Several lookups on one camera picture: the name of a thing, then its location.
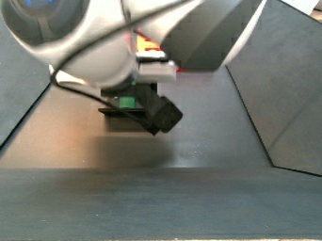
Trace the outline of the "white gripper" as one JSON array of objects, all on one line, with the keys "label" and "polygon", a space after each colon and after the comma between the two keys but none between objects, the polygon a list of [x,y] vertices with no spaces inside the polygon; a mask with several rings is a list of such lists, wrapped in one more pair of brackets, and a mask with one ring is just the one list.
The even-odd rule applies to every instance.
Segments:
[{"label": "white gripper", "polygon": [[138,83],[164,83],[176,80],[177,66],[162,51],[136,53],[138,61]]}]

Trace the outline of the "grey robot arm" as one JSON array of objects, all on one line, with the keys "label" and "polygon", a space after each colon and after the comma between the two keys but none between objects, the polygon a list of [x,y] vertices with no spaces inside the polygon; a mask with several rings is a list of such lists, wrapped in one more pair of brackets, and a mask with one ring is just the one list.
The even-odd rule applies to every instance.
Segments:
[{"label": "grey robot arm", "polygon": [[96,88],[141,73],[136,35],[180,68],[216,71],[261,9],[263,0],[0,0],[13,38],[53,67],[81,45],[114,34],[62,68]]}]

